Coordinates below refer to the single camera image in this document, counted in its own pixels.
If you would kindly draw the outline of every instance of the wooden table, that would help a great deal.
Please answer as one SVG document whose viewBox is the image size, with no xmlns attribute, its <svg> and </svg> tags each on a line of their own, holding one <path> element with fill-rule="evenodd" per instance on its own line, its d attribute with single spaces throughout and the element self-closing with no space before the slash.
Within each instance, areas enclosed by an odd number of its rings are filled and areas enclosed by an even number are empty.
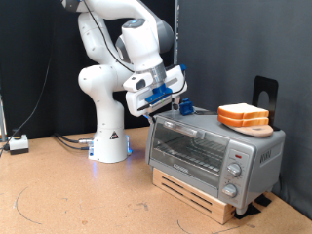
<svg viewBox="0 0 312 234">
<path fill-rule="evenodd" d="M 134 153 L 117 164 L 53 138 L 0 159 L 0 233 L 312 233 L 311 220 L 273 194 L 260 214 L 220 225 L 152 184 L 147 128 L 126 130 Z M 71 138 L 91 137 L 89 135 Z"/>
</svg>

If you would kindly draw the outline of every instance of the toaster oven door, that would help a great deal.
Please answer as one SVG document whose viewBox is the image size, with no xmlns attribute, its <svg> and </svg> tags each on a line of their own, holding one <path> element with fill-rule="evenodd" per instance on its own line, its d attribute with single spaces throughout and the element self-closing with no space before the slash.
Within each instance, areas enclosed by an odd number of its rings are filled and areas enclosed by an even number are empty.
<svg viewBox="0 0 312 234">
<path fill-rule="evenodd" d="M 150 159 L 218 190 L 229 139 L 170 119 L 157 118 Z"/>
</svg>

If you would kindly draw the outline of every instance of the control knob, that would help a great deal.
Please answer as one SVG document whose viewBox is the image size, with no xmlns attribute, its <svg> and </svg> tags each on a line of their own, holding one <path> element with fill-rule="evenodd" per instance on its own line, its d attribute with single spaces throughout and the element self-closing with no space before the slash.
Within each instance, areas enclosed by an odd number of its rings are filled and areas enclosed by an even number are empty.
<svg viewBox="0 0 312 234">
<path fill-rule="evenodd" d="M 231 173 L 234 177 L 237 177 L 241 174 L 242 170 L 238 164 L 230 164 L 227 166 L 227 171 Z"/>
<path fill-rule="evenodd" d="M 233 198 L 237 195 L 237 188 L 233 184 L 229 183 L 222 189 L 222 192 Z"/>
</svg>

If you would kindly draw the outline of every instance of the toast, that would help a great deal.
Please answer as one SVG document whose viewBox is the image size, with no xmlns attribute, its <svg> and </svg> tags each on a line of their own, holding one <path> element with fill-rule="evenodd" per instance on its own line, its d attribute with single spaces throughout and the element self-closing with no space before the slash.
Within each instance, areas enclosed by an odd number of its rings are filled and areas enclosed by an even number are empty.
<svg viewBox="0 0 312 234">
<path fill-rule="evenodd" d="M 220 106 L 217 113 L 223 117 L 237 120 L 264 118 L 269 116 L 269 111 L 246 103 Z"/>
<path fill-rule="evenodd" d="M 255 125 L 268 125 L 269 119 L 266 117 L 253 118 L 253 119 L 231 119 L 222 115 L 217 116 L 217 120 L 222 124 L 232 127 L 250 127 Z"/>
</svg>

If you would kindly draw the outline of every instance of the black backdrop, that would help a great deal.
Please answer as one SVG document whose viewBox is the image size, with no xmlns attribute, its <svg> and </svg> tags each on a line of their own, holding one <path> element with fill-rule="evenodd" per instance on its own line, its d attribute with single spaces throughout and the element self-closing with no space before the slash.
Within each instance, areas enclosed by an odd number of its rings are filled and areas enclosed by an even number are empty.
<svg viewBox="0 0 312 234">
<path fill-rule="evenodd" d="M 312 218 L 312 1 L 179 1 L 178 63 L 195 106 L 251 104 L 256 75 L 279 82 L 274 125 L 286 142 L 274 192 Z"/>
<path fill-rule="evenodd" d="M 143 2 L 174 28 L 175 0 Z M 79 14 L 67 12 L 59 0 L 1 1 L 0 9 L 0 84 L 8 134 L 30 115 L 39 98 L 52 45 L 46 89 L 23 132 L 28 138 L 48 137 L 53 132 L 63 135 L 94 132 L 97 129 L 95 105 L 78 85 L 81 69 L 95 64 L 87 57 L 80 37 Z M 121 34 L 125 21 L 106 21 L 113 42 Z M 166 66 L 172 64 L 173 50 L 162 57 Z M 125 107 L 125 128 L 148 126 L 144 117 L 129 113 L 125 94 L 114 94 Z"/>
</svg>

